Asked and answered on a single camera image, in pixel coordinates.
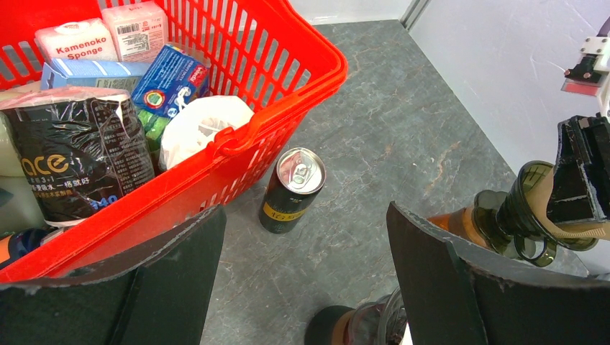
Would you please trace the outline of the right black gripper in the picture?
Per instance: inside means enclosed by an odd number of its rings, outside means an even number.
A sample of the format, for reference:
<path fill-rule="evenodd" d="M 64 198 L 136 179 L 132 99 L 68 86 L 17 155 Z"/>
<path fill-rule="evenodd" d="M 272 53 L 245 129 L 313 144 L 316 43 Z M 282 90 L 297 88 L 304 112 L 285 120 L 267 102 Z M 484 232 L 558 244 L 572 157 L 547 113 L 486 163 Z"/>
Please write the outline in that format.
<path fill-rule="evenodd" d="M 547 216 L 556 224 L 609 220 L 609 120 L 573 116 L 557 125 L 558 150 Z M 579 157 L 590 157 L 588 162 Z"/>

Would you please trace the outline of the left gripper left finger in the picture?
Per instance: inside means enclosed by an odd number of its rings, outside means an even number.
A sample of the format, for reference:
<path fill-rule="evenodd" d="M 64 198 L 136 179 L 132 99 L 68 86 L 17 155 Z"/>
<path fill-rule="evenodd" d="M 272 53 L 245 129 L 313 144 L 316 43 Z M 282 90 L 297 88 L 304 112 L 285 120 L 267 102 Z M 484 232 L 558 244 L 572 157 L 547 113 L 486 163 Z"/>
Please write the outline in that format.
<path fill-rule="evenodd" d="M 227 215 L 213 206 L 58 278 L 1 285 L 3 344 L 198 344 Z"/>

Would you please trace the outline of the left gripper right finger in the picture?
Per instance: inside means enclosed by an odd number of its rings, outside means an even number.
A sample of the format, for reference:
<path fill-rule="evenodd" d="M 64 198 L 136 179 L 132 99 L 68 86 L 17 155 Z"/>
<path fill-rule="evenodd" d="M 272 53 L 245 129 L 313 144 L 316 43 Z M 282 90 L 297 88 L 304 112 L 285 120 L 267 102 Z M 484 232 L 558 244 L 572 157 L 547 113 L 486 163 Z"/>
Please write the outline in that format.
<path fill-rule="evenodd" d="M 389 244 L 415 344 L 607 344 L 609 283 L 508 259 L 390 203 Z"/>

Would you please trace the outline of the clear grey glass dripper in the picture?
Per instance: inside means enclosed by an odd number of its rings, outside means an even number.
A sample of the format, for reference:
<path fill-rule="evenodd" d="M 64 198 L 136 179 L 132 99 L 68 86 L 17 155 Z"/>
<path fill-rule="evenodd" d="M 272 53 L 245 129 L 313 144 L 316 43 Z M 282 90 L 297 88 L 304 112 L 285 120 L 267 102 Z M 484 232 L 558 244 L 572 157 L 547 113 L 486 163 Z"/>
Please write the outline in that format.
<path fill-rule="evenodd" d="M 348 344 L 413 344 L 400 287 L 358 307 L 347 334 Z"/>

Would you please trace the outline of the dark green dripper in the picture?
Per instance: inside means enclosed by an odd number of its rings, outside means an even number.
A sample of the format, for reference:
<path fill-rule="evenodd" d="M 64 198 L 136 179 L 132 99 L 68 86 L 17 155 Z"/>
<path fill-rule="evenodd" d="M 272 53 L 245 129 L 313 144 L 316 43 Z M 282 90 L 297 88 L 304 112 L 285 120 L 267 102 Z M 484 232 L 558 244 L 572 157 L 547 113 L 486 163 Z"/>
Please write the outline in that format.
<path fill-rule="evenodd" d="M 479 192 L 466 217 L 474 234 L 480 237 L 478 242 L 497 254 L 537 267 L 550 265 L 558 247 L 577 252 L 592 249 L 597 239 L 590 236 L 561 239 L 542 223 L 527 202 L 527 194 L 551 174 L 550 163 L 532 161 L 521 168 L 508 192 Z"/>

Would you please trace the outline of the brown paper coffee filter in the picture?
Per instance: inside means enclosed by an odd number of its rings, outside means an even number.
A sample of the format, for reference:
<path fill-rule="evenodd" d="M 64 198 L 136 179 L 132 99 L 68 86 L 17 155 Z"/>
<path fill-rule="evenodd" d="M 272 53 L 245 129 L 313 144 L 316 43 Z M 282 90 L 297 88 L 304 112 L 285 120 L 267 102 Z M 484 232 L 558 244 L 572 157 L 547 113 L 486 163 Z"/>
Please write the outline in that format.
<path fill-rule="evenodd" d="M 583 247 L 589 240 L 609 240 L 609 210 L 597 210 L 601 204 L 590 192 L 569 190 L 579 187 L 574 174 L 567 183 L 556 183 L 552 165 L 531 162 L 520 178 L 525 205 L 551 239 Z"/>

